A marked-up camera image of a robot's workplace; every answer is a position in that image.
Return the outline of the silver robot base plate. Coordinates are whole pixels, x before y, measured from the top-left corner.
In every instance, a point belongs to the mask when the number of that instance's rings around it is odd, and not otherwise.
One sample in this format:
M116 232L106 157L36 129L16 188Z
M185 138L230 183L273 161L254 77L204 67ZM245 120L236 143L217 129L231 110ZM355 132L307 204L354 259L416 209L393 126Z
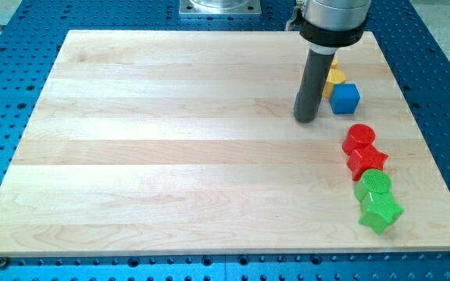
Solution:
M179 13L200 15L259 15L260 0L179 0Z

